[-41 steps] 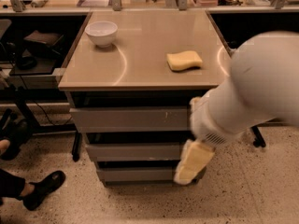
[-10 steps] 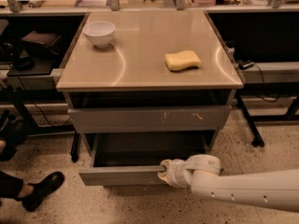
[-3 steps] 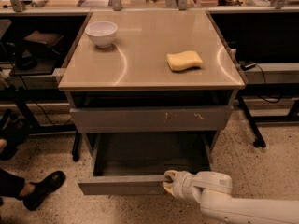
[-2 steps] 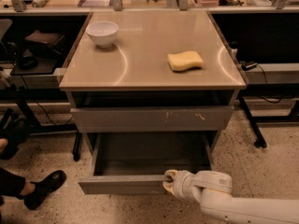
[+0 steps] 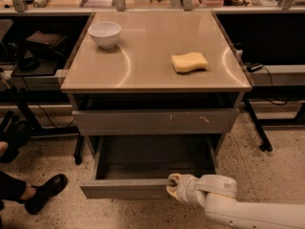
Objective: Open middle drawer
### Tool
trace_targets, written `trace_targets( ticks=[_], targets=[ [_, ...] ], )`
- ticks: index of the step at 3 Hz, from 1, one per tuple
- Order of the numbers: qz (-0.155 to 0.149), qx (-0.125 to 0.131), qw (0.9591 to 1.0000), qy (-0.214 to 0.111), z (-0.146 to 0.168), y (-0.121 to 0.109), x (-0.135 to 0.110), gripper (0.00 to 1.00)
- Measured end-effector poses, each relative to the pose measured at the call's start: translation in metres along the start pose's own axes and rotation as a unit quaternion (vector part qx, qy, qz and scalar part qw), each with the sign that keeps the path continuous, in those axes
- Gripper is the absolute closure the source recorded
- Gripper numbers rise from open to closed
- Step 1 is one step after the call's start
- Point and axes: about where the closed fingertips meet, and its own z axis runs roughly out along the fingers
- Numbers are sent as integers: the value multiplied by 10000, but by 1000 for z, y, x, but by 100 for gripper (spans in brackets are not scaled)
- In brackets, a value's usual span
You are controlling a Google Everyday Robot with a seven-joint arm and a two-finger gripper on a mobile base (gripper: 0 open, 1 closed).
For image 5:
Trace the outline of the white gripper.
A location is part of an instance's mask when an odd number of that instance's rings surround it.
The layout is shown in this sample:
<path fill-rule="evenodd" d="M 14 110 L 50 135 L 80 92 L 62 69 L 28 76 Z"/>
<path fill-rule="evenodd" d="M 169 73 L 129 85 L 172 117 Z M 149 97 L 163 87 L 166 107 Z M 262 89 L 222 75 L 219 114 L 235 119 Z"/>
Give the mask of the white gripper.
<path fill-rule="evenodd" d="M 167 186 L 168 194 L 179 202 L 189 205 L 199 205 L 196 189 L 198 178 L 192 175 L 170 174 L 169 183 L 176 183 L 176 187 Z"/>

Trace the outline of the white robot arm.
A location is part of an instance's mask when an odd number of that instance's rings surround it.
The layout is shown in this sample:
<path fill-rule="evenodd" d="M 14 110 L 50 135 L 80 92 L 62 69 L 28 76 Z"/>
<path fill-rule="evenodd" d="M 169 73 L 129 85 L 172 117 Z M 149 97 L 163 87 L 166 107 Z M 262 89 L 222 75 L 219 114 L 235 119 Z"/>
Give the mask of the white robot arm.
<path fill-rule="evenodd" d="M 179 202 L 202 207 L 207 219 L 231 229 L 305 229 L 304 204 L 240 202 L 231 177 L 171 174 L 166 189 Z"/>

